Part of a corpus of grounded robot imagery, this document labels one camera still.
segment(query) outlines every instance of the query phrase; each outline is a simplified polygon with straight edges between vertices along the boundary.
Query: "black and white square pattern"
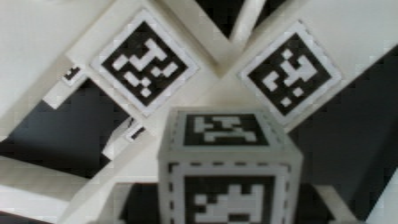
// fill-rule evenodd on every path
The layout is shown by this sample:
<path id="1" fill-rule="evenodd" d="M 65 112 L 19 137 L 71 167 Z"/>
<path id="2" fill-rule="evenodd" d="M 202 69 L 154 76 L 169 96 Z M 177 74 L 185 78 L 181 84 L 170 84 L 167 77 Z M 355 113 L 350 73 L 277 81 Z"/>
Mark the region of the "black and white square pattern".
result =
<path id="1" fill-rule="evenodd" d="M 142 133 L 145 132 L 145 128 L 138 121 L 131 118 L 129 124 L 128 124 L 128 130 L 124 133 L 126 139 L 129 142 L 135 142 L 137 138 L 140 137 Z"/>
<path id="2" fill-rule="evenodd" d="M 268 145 L 256 115 L 186 115 L 185 145 Z"/>
<path id="3" fill-rule="evenodd" d="M 192 110 L 176 113 L 176 150 L 279 150 L 280 138 L 256 110 Z"/>
<path id="4" fill-rule="evenodd" d="M 284 32 L 240 76 L 273 109 L 279 122 L 289 123 L 341 80 L 302 23 Z"/>
<path id="5" fill-rule="evenodd" d="M 62 76 L 62 81 L 64 83 L 73 86 L 78 79 L 83 77 L 83 72 L 80 67 L 74 65 L 73 68 L 69 69 L 69 71 L 65 72 L 64 76 Z"/>
<path id="6" fill-rule="evenodd" d="M 270 223 L 270 176 L 185 177 L 186 223 Z"/>
<path id="7" fill-rule="evenodd" d="M 170 221 L 279 224 L 288 168 L 282 165 L 177 164 L 170 168 Z"/>
<path id="8" fill-rule="evenodd" d="M 165 30 L 142 10 L 92 61 L 92 67 L 145 116 L 197 70 Z"/>

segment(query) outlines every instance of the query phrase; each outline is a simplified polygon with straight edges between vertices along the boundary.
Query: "white frame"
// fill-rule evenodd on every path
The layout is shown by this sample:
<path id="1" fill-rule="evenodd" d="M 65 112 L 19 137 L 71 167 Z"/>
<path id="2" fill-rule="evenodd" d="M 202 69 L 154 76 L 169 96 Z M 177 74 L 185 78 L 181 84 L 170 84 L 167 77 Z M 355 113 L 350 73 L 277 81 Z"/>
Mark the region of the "white frame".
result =
<path id="1" fill-rule="evenodd" d="M 270 100 L 268 100 L 264 94 L 261 93 L 261 91 L 259 91 L 252 81 L 248 80 L 247 76 L 248 76 L 252 70 L 256 69 L 256 67 L 259 66 L 259 64 L 263 63 L 264 59 L 272 55 L 273 51 L 279 49 L 280 45 L 284 44 L 284 42 L 288 41 L 289 37 L 295 34 L 302 38 L 302 41 L 304 41 L 304 43 L 307 45 L 307 48 L 309 48 L 309 50 L 312 52 L 312 55 L 314 55 L 314 57 L 316 57 L 316 59 L 318 59 L 318 61 L 321 63 L 321 66 L 323 66 L 323 68 L 325 68 L 332 78 L 323 83 L 323 85 L 320 86 L 318 90 L 314 91 L 311 96 L 305 98 L 302 103 L 296 105 L 296 107 L 289 111 L 289 113 L 286 115 L 282 115 L 282 113 L 279 112 L 279 109 L 273 106 L 273 103 L 270 102 Z M 243 83 L 245 83 L 250 91 L 256 93 L 256 96 L 257 96 L 263 104 L 270 108 L 270 111 L 272 111 L 272 114 L 275 115 L 279 123 L 282 125 L 286 125 L 288 123 L 291 123 L 291 121 L 296 118 L 296 116 L 304 113 L 304 111 L 311 107 L 311 104 L 314 103 L 316 99 L 321 97 L 321 95 L 332 89 L 332 86 L 339 83 L 341 77 L 343 77 L 341 72 L 339 72 L 337 68 L 334 67 L 330 59 L 327 57 L 327 54 L 325 54 L 325 52 L 323 52 L 323 50 L 321 50 L 321 48 L 320 48 L 320 46 L 316 44 L 314 38 L 312 38 L 311 34 L 307 33 L 307 29 L 305 29 L 305 26 L 304 26 L 300 21 L 293 24 L 289 29 L 282 32 L 282 35 L 277 37 L 277 39 L 272 42 L 270 46 L 264 48 L 261 53 L 256 55 L 252 61 L 248 62 L 245 68 L 241 69 L 238 77 L 243 80 Z"/>
<path id="2" fill-rule="evenodd" d="M 126 38 L 129 37 L 142 22 L 147 22 L 147 25 L 149 25 L 156 35 L 160 36 L 170 50 L 174 51 L 174 54 L 177 55 L 181 61 L 186 64 L 186 70 L 185 70 L 183 74 L 179 75 L 170 86 L 163 90 L 160 96 L 156 97 L 156 99 L 153 100 L 153 102 L 147 106 L 142 104 L 135 95 L 129 93 L 126 87 L 122 86 L 119 80 L 113 78 L 113 75 L 108 73 L 106 69 L 101 66 L 103 61 L 106 60 L 110 54 L 113 53 L 115 49 L 119 48 L 119 46 L 121 46 Z M 122 32 L 115 35 L 105 49 L 97 53 L 97 57 L 94 57 L 94 59 L 92 59 L 90 66 L 92 66 L 94 70 L 99 72 L 105 80 L 112 84 L 112 87 L 119 90 L 128 101 L 133 103 L 133 106 L 137 107 L 140 113 L 147 117 L 151 115 L 151 113 L 154 112 L 156 108 L 163 105 L 167 98 L 174 94 L 177 88 L 183 86 L 185 80 L 193 76 L 195 71 L 199 70 L 199 67 L 192 60 L 192 57 L 188 56 L 186 51 L 183 50 L 176 41 L 172 40 L 172 37 L 165 31 L 165 28 L 161 27 L 161 23 L 156 22 L 156 19 L 145 9 L 138 10 L 138 12 L 133 16 L 131 22 L 124 26 Z"/>
<path id="3" fill-rule="evenodd" d="M 247 164 L 245 167 L 234 166 L 232 162 L 227 162 L 222 166 L 213 168 L 211 163 L 202 163 L 201 166 L 190 166 L 188 163 L 179 163 L 172 167 L 170 172 L 170 183 L 172 183 L 172 192 L 169 199 L 174 203 L 174 210 L 170 213 L 170 218 L 174 219 L 174 223 L 185 223 L 185 184 L 183 177 L 190 176 L 217 176 L 217 175 L 231 175 L 231 176 L 273 176 L 275 177 L 275 185 L 273 185 L 273 201 L 272 201 L 272 217 L 270 224 L 282 223 L 282 217 L 288 209 L 284 209 L 284 202 L 288 201 L 288 191 L 286 184 L 289 181 L 289 173 L 288 168 L 282 165 L 270 164 L 266 166 L 257 166 L 256 164 Z"/>

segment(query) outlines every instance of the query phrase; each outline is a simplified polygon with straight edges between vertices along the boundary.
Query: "black square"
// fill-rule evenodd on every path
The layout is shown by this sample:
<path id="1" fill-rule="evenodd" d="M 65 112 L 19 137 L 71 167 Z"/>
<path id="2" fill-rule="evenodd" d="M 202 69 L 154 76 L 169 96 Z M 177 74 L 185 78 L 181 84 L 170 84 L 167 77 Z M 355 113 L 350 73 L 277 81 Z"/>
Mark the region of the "black square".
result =
<path id="1" fill-rule="evenodd" d="M 270 224 L 273 183 L 273 176 L 186 176 L 185 223 Z"/>
<path id="2" fill-rule="evenodd" d="M 254 114 L 186 115 L 186 146 L 268 146 Z"/>
<path id="3" fill-rule="evenodd" d="M 330 79 L 332 75 L 295 34 L 248 73 L 248 80 L 282 115 L 305 103 Z"/>
<path id="4" fill-rule="evenodd" d="M 149 105 L 188 66 L 144 21 L 101 66 L 142 105 Z"/>

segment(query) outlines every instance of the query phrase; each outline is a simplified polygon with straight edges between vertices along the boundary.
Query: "black surface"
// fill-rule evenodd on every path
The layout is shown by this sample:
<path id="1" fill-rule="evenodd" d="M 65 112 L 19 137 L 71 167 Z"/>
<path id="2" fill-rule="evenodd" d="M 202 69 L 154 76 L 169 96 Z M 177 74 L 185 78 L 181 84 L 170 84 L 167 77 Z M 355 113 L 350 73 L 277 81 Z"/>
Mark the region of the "black surface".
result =
<path id="1" fill-rule="evenodd" d="M 232 32 L 232 25 L 240 14 L 240 8 L 243 5 L 243 0 L 195 0 L 202 10 L 208 14 L 209 19 L 224 33 L 229 37 Z"/>
<path id="2" fill-rule="evenodd" d="M 90 178 L 108 163 L 101 150 L 126 118 L 87 81 L 57 110 L 44 102 L 35 106 L 0 143 L 0 155 Z"/>
<path id="3" fill-rule="evenodd" d="M 328 224 L 328 220 L 334 220 L 334 217 L 314 187 L 309 184 L 302 184 L 298 191 L 295 224 Z"/>
<path id="4" fill-rule="evenodd" d="M 398 47 L 291 131 L 302 181 L 334 185 L 366 219 L 398 167 Z"/>
<path id="5" fill-rule="evenodd" d="M 126 224 L 160 224 L 158 185 L 135 184 L 121 213 Z M 327 224 L 332 214 L 309 184 L 300 185 L 295 224 Z"/>
<path id="6" fill-rule="evenodd" d="M 232 124 L 232 127 L 227 127 L 222 119 L 238 119 L 238 123 Z M 201 133 L 195 132 L 195 120 L 202 119 L 202 123 L 206 124 L 206 130 Z M 215 138 L 215 141 L 206 141 L 204 134 L 213 132 L 218 134 L 238 133 L 238 129 L 241 132 L 254 134 L 254 141 L 247 139 L 245 136 L 222 136 Z M 264 138 L 263 129 L 259 127 L 259 122 L 254 114 L 188 114 L 186 115 L 186 125 L 185 125 L 185 145 L 186 146 L 201 146 L 201 145 L 250 145 L 250 146 L 268 146 L 268 141 Z"/>
<path id="7" fill-rule="evenodd" d="M 135 184 L 121 213 L 126 224 L 160 224 L 158 184 Z"/>

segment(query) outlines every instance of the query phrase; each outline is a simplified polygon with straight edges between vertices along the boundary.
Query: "white cube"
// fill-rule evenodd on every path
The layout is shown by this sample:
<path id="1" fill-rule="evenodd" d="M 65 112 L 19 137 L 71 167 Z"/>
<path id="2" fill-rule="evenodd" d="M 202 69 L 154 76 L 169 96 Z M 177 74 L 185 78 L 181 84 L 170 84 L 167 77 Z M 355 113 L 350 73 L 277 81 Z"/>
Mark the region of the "white cube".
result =
<path id="1" fill-rule="evenodd" d="M 268 113 L 177 108 L 167 121 L 161 224 L 289 224 L 302 154 Z"/>

